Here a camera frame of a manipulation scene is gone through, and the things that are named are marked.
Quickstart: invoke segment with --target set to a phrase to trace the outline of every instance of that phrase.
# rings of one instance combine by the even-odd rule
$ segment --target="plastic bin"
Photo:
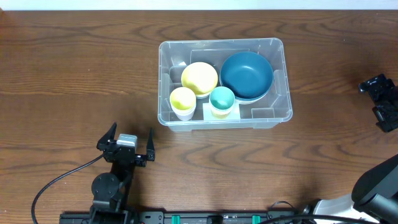
[[[274,82],[267,95],[249,105],[239,105],[240,119],[205,120],[203,104],[208,97],[197,100],[193,118],[181,121],[170,106],[170,93],[181,87],[181,74],[187,65],[206,62],[220,75],[224,61],[237,52],[251,51],[265,57],[274,70]],[[166,41],[159,46],[159,99],[157,118],[172,131],[218,128],[266,129],[290,120],[293,116],[284,55],[284,46],[277,38],[236,40]]]

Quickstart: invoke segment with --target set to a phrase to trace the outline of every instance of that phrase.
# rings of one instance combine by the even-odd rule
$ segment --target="green strip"
[[[172,215],[172,224],[180,224],[180,216]]]
[[[259,215],[252,216],[252,224],[259,224],[261,222],[261,217]]]

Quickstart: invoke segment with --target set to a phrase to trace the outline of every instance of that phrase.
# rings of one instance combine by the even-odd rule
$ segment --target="blue bowl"
[[[274,81],[274,71],[263,56],[254,52],[240,52],[230,56],[220,72],[220,83],[233,91],[238,101],[261,99]]]

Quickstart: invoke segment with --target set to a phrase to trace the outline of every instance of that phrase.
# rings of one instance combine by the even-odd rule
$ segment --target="wooden table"
[[[117,121],[156,161],[136,169],[132,205],[265,210],[352,191],[397,152],[397,131],[374,124],[358,84],[398,82],[396,11],[53,11],[0,18],[0,223],[30,223],[36,193],[100,154]],[[158,47],[165,40],[278,37],[294,115],[272,129],[173,133],[157,120]],[[39,223],[88,211],[101,160],[39,199]]]

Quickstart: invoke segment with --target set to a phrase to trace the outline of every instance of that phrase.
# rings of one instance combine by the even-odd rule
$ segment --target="white wall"
[[[398,9],[398,0],[0,0],[3,10]]]

